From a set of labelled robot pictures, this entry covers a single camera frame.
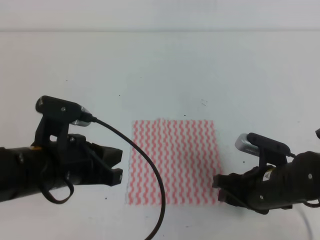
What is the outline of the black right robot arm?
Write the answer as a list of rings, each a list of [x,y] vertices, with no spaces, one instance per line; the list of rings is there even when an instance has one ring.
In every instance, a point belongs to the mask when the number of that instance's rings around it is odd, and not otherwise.
[[[241,134],[235,147],[258,157],[258,166],[243,174],[215,175],[212,187],[219,190],[219,202],[262,215],[295,204],[320,206],[314,202],[320,199],[319,153],[295,155],[286,144],[253,132]]]

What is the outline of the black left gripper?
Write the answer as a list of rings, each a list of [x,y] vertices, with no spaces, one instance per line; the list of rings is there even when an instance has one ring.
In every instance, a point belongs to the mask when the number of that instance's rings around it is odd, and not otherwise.
[[[51,141],[48,155],[48,182],[52,187],[72,185],[121,184],[123,170],[113,169],[122,160],[123,151],[86,141],[80,134],[68,135],[67,148],[59,151],[57,141]]]

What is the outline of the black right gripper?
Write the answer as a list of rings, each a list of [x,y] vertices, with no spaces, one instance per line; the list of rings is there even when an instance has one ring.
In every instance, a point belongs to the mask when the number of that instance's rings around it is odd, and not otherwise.
[[[270,210],[293,208],[291,165],[254,167],[244,174],[217,174],[213,188],[221,188],[218,201],[266,215]]]

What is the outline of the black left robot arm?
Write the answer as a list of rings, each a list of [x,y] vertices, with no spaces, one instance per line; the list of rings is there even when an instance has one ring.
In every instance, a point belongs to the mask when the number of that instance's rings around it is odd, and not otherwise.
[[[122,160],[120,149],[90,143],[83,135],[70,134],[66,148],[59,152],[57,142],[47,146],[0,149],[0,200],[14,200],[38,193],[54,204],[63,204],[51,190],[78,185],[116,186],[123,170],[115,168]]]

